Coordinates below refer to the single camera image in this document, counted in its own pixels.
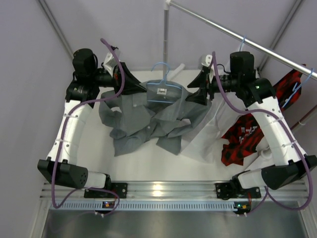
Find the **light blue hanger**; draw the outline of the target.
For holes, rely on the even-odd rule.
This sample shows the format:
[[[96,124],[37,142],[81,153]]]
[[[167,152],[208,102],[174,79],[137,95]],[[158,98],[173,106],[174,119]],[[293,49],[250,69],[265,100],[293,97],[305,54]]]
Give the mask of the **light blue hanger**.
[[[157,62],[151,69],[153,71],[156,66],[165,66],[162,80],[150,80],[146,82],[147,101],[149,103],[173,104],[182,95],[182,86],[171,84],[167,80],[170,66],[165,62]]]

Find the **grey button shirt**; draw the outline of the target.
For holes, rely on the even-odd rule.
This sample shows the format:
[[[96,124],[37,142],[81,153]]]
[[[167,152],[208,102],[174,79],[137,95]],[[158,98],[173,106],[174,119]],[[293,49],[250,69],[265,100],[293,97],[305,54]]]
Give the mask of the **grey button shirt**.
[[[211,102],[201,105],[188,102],[191,93],[185,88],[162,95],[169,103],[149,102],[156,96],[153,89],[146,93],[121,95],[101,102],[101,122],[111,127],[114,155],[121,156],[138,150],[147,141],[157,138],[157,146],[178,155],[182,136],[193,131],[205,118]]]

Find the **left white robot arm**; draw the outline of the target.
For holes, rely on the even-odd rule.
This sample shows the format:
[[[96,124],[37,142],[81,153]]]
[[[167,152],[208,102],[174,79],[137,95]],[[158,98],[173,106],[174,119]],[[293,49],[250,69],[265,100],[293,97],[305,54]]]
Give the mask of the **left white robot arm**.
[[[112,192],[109,175],[91,172],[77,165],[77,151],[86,120],[95,105],[101,87],[111,87],[123,95],[143,93],[141,86],[125,63],[117,64],[112,53],[107,53],[102,64],[92,50],[79,49],[73,54],[73,79],[66,89],[64,112],[59,131],[46,159],[37,168],[52,185],[74,189],[94,187],[102,198]]]

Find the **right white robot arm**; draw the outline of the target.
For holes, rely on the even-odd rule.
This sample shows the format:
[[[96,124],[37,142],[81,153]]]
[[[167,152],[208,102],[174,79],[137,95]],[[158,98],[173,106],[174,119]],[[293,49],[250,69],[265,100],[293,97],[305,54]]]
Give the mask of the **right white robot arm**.
[[[188,100],[205,105],[220,93],[234,111],[252,114],[273,158],[273,165],[235,175],[230,185],[232,194],[241,197],[250,188],[260,186],[277,190],[303,177],[311,181],[317,158],[307,155],[296,141],[282,116],[272,84],[256,76],[254,56],[246,51],[231,53],[230,72],[224,76],[218,73],[215,53],[201,56],[200,61],[201,71],[188,85],[198,90]]]

